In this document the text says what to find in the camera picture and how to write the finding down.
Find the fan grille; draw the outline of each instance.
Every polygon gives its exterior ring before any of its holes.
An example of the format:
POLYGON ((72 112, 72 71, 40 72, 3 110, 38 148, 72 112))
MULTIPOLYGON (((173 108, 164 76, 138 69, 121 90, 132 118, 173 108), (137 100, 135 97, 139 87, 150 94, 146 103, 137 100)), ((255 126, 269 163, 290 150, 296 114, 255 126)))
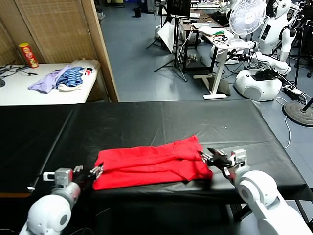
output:
POLYGON ((253 33, 265 18, 265 8, 262 0, 239 0, 230 13, 231 30, 241 36, 253 33))

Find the pringles can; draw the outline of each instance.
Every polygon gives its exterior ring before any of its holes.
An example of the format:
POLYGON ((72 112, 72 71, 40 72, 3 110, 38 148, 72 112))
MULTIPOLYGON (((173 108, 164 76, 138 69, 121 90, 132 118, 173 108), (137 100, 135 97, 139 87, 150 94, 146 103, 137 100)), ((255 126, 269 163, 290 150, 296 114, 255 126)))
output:
POLYGON ((26 57, 29 65, 32 68, 37 68, 39 66, 35 54, 33 53, 30 45, 28 43, 21 43, 19 47, 22 49, 24 56, 26 57))

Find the blue floor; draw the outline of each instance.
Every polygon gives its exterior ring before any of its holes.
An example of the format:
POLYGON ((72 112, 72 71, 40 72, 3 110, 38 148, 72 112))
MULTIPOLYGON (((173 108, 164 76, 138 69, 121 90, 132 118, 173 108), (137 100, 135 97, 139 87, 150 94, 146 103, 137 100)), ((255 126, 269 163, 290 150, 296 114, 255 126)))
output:
MULTIPOLYGON (((126 8, 104 8, 106 18, 101 24, 110 63, 115 77, 117 90, 122 102, 131 101, 169 101, 169 100, 203 100, 208 94, 201 80, 194 80, 187 73, 187 83, 182 82, 176 69, 164 68, 154 73, 154 70, 173 58, 168 51, 156 46, 146 47, 154 40, 155 26, 160 24, 160 17, 142 13, 141 18, 133 18, 133 8, 136 4, 127 3, 126 8)), ((202 61, 210 63, 210 45, 202 43, 198 50, 188 50, 188 53, 202 56, 202 61)), ((313 96, 313 78, 307 78, 309 70, 300 68, 298 88, 313 96)), ((225 69, 223 76, 230 83, 235 75, 225 69)), ((294 80, 295 68, 288 74, 288 79, 294 80)), ((279 97, 288 97, 280 93, 279 97)), ((231 86, 231 97, 227 99, 243 99, 231 86)), ((288 129, 285 125, 281 105, 276 101, 260 104, 264 119, 271 127, 283 146, 288 143, 288 129)), ((286 149, 294 164, 313 188, 313 129, 299 126, 287 120, 291 129, 291 144, 286 149)), ((309 218, 313 216, 311 202, 302 202, 309 218)), ((258 234, 253 215, 246 218, 236 234, 258 234)))

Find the red cloth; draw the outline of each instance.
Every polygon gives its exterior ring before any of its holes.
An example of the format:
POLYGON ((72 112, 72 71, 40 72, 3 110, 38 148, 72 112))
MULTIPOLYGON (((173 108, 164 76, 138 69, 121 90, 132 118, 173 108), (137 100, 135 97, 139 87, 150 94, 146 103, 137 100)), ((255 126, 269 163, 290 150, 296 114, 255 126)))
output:
POLYGON ((103 174, 95 190, 157 183, 212 179, 198 150, 203 147, 192 136, 159 147, 134 147, 100 151, 95 166, 103 163, 103 174))

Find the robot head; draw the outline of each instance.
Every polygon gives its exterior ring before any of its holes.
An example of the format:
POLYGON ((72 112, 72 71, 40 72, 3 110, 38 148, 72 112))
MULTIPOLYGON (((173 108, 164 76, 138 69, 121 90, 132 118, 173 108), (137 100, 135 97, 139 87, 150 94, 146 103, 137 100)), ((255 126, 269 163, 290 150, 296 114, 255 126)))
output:
POLYGON ((275 18, 279 18, 283 15, 286 15, 290 9, 291 0, 275 0, 273 4, 275 18))

